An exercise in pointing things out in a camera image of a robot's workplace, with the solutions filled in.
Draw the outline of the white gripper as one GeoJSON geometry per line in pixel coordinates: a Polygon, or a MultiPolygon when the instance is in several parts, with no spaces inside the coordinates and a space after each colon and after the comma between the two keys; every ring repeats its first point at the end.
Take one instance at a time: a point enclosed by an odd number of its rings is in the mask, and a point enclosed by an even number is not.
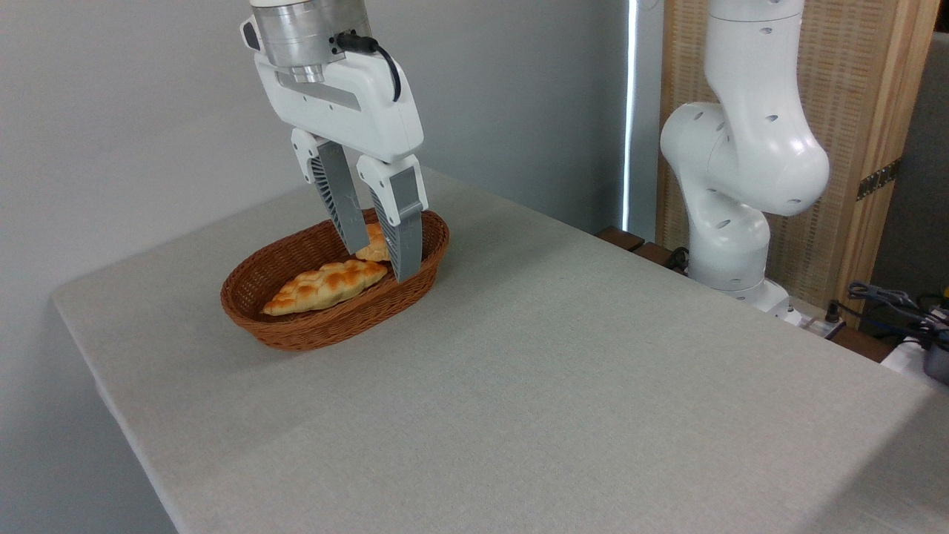
{"type": "Polygon", "coordinates": [[[356,254],[370,239],[342,145],[363,153],[357,171],[371,190],[394,277],[413,277],[423,261],[429,202],[411,155],[424,135],[404,72],[394,101],[390,65],[380,55],[347,54],[323,68],[323,82],[295,82],[261,52],[254,60],[276,115],[295,127],[291,144],[304,179],[317,188],[346,250],[356,254]]]}

